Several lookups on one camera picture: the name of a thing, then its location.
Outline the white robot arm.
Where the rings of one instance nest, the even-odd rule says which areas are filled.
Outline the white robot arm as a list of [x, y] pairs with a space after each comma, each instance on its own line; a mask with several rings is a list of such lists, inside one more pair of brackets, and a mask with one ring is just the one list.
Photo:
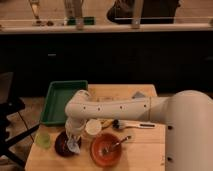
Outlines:
[[185, 90], [170, 97], [94, 102], [79, 90], [65, 107], [65, 129], [79, 136], [88, 119], [120, 119], [164, 124], [165, 171], [213, 171], [213, 99]]

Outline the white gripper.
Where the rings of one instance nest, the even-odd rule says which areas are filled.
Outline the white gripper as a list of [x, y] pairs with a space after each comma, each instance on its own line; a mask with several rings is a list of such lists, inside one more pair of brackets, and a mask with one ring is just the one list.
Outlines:
[[68, 118], [65, 123], [66, 134], [68, 137], [80, 136], [85, 129], [86, 121], [82, 119]]

